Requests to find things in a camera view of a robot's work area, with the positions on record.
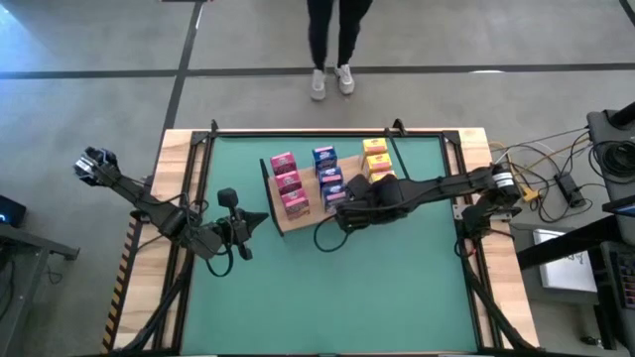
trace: gray floor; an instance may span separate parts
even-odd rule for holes
[[[0,0],[0,71],[175,69],[193,4],[151,0]],[[203,6],[190,68],[310,66],[302,0],[214,1]],[[335,60],[336,21],[330,60]],[[567,64],[635,62],[635,27],[617,0],[375,0],[353,65]],[[635,100],[635,71],[358,75],[353,96],[333,78],[323,103],[305,76],[188,78],[175,127],[485,127],[512,144],[575,129],[591,110]],[[25,356],[95,353],[130,210],[123,199],[73,177],[84,147],[110,148],[132,177],[150,173],[173,78],[0,80],[0,194],[25,203],[27,228],[81,247],[78,261],[52,267],[30,315]],[[575,135],[546,141],[556,149]],[[537,159],[515,154],[519,163]],[[560,162],[564,158],[556,157]],[[585,157],[579,183],[599,182]],[[540,165],[544,175],[554,172]],[[563,221],[580,226],[596,206]],[[554,194],[548,209],[564,202]],[[516,222],[538,218],[526,209]],[[541,344],[551,351],[621,356],[587,347],[588,308],[531,301]]]

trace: person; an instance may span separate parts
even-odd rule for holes
[[[351,94],[355,89],[348,61],[353,56],[360,30],[359,23],[372,2],[373,0],[339,0],[339,51],[335,75],[339,90],[345,95]],[[333,0],[307,0],[307,6],[310,18],[309,45],[315,65],[311,97],[314,100],[323,100],[326,97],[324,61]]]

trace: black pants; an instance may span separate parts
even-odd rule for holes
[[[373,0],[339,0],[339,57],[337,66],[348,64],[355,50],[359,22],[366,15]],[[309,44],[317,69],[324,70],[328,39],[328,23],[333,0],[307,0],[309,7]]]

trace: small box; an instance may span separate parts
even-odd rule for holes
[[[396,177],[395,172],[394,171],[386,171],[386,172],[381,172],[381,173],[375,173],[375,174],[371,174],[370,175],[370,183],[375,183],[380,179],[383,179],[386,175],[392,175],[394,177]]]
[[[393,163],[390,161],[388,154],[373,155],[366,158],[362,170],[364,175],[370,179],[371,174],[390,171],[393,167]]]
[[[321,202],[328,214],[334,214],[336,206],[346,200],[346,187],[343,184],[328,185],[321,190]]]
[[[366,158],[373,155],[388,154],[388,145],[385,138],[365,139],[361,142],[361,164]]]
[[[298,169],[296,159],[291,152],[271,158],[271,168],[274,170],[274,176],[286,174]]]
[[[316,175],[322,170],[337,167],[337,154],[334,147],[317,148],[313,150],[313,154]]]
[[[287,194],[302,188],[302,181],[297,171],[276,176],[276,186],[280,194]]]
[[[309,199],[303,188],[283,194],[281,198],[285,212],[287,212],[287,218],[290,220],[310,213]]]
[[[317,174],[319,180],[319,190],[321,191],[326,185],[343,184],[344,175],[340,167],[322,170]]]

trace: white sneaker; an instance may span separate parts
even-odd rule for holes
[[[324,100],[326,98],[325,80],[326,76],[324,72],[319,69],[314,69],[314,79],[311,84],[311,98],[313,100]]]
[[[335,75],[337,75],[341,93],[345,95],[351,94],[355,89],[355,81],[353,80],[353,75],[350,74],[350,66],[343,64],[340,68],[336,68]]]

